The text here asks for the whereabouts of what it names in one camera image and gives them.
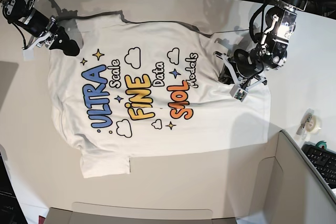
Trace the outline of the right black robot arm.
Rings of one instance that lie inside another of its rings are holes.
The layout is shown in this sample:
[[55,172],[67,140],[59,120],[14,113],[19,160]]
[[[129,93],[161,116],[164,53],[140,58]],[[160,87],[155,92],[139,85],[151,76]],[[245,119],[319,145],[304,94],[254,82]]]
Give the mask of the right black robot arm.
[[69,38],[54,16],[46,17],[34,8],[34,3],[35,0],[4,0],[2,3],[4,18],[23,38],[24,58],[33,59],[34,48],[42,46],[61,50],[66,56],[77,56],[80,53],[78,44]]

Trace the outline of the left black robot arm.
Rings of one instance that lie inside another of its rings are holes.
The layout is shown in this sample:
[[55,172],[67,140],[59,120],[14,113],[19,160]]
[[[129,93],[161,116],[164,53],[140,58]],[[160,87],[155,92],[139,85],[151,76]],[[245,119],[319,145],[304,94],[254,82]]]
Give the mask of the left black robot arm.
[[265,0],[249,21],[249,35],[255,48],[236,49],[223,67],[219,81],[238,83],[243,89],[253,79],[266,84],[262,73],[286,62],[289,39],[296,28],[296,12],[304,11],[307,3],[308,0]]

